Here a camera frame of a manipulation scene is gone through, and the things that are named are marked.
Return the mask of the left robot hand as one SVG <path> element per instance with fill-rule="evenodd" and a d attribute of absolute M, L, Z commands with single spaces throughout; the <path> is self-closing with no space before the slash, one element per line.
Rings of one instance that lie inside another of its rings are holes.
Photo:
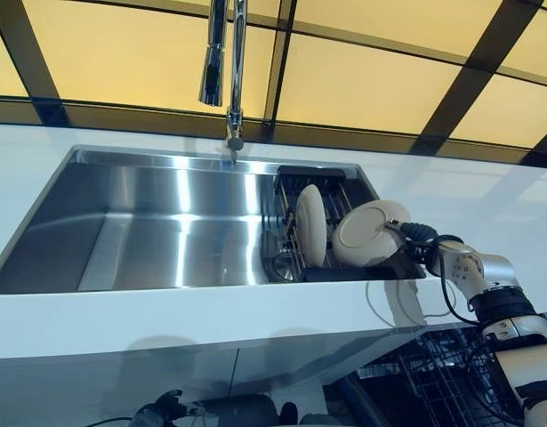
<path fill-rule="evenodd" d="M 195 405 L 185 405 L 180 402 L 182 394 L 182 390 L 165 392 L 156 401 L 141 407 L 133 415 L 129 426 L 174 426 L 177 420 L 199 416 L 200 410 Z"/>

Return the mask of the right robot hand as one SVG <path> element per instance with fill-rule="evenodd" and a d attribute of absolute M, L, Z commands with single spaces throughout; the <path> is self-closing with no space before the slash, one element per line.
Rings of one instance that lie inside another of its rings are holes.
<path fill-rule="evenodd" d="M 389 230 L 394 240 L 400 245 L 406 241 L 416 244 L 428 243 L 438 237 L 437 231 L 429 225 L 419 222 L 401 222 L 390 220 L 384 223 L 386 230 Z"/>

